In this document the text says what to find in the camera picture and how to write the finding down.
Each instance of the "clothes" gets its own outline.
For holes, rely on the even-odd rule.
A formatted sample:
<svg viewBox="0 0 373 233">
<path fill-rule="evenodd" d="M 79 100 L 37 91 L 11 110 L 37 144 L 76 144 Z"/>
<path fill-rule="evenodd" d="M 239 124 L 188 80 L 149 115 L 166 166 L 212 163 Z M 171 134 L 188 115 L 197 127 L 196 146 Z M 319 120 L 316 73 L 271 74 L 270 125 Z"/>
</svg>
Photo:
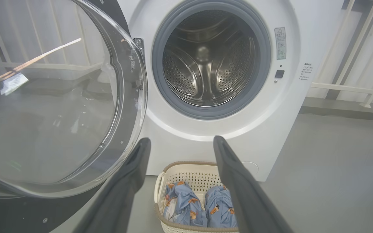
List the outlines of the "clothes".
<svg viewBox="0 0 373 233">
<path fill-rule="evenodd" d="M 231 194 L 223 186 L 215 186 L 205 195 L 208 227 L 238 227 L 232 206 Z"/>
<path fill-rule="evenodd" d="M 201 208 L 201 202 L 192 191 L 191 187 L 184 181 L 166 186 L 167 206 L 164 209 L 164 216 L 168 220 L 189 226 L 207 227 L 205 211 Z"/>
</svg>

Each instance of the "basket rim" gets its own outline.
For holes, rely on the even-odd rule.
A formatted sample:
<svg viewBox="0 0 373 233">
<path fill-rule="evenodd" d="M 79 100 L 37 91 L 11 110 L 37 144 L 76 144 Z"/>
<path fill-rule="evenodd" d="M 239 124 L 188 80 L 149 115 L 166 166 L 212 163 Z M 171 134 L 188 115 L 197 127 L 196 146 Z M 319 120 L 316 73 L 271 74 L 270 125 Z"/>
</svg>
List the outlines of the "basket rim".
<svg viewBox="0 0 373 233">
<path fill-rule="evenodd" d="M 170 165 L 167 165 L 164 168 L 164 172 L 169 170 L 176 165 L 210 165 L 210 166 L 217 166 L 214 162 L 195 162 L 195 161 L 180 161 L 180 162 L 173 162 Z M 196 226 L 188 226 L 183 224 L 176 224 L 172 223 L 167 220 L 159 211 L 158 203 L 154 203 L 155 214 L 157 215 L 158 219 L 165 225 L 169 227 L 174 227 L 182 230 L 193 230 L 198 232 L 238 232 L 238 227 L 233 228 L 218 228 L 218 227 L 196 227 Z"/>
</svg>

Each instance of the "washing machine door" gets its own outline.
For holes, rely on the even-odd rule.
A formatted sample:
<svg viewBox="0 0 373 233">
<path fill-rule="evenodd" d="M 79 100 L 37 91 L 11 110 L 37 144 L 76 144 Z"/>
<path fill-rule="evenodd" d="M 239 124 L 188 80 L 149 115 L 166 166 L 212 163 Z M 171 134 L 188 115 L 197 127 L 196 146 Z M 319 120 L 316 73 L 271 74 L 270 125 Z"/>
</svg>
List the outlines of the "washing machine door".
<svg viewBox="0 0 373 233">
<path fill-rule="evenodd" d="M 146 99 L 117 1 L 0 0 L 0 196 L 102 183 L 135 146 Z"/>
</svg>

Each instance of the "laundry basket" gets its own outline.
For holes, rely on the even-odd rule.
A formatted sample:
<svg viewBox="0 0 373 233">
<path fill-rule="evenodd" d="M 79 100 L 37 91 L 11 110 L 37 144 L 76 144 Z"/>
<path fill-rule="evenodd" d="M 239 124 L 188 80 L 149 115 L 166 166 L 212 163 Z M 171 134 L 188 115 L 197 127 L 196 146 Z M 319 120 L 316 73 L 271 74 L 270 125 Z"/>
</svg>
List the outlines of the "laundry basket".
<svg viewBox="0 0 373 233">
<path fill-rule="evenodd" d="M 195 227 L 182 224 L 175 224 L 163 216 L 166 206 L 167 184 L 178 181 L 185 181 L 189 184 L 193 192 L 201 201 L 205 202 L 205 194 L 214 186 L 221 186 L 222 182 L 215 163 L 211 162 L 175 162 L 168 165 L 164 171 L 159 174 L 156 180 L 154 190 L 155 212 L 161 221 L 165 233 L 194 233 L 194 232 L 237 232 L 238 228 L 214 228 L 214 227 Z"/>
</svg>

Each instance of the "washing machine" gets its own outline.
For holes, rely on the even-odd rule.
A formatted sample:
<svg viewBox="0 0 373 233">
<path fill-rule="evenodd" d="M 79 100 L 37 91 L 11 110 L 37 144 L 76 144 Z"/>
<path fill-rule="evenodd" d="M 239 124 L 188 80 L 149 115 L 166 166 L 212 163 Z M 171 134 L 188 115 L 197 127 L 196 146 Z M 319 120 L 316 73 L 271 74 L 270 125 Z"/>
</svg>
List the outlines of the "washing machine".
<svg viewBox="0 0 373 233">
<path fill-rule="evenodd" d="M 149 175 L 220 135 L 265 181 L 342 3 L 0 1 L 0 196 L 83 193 L 140 138 Z"/>
</svg>

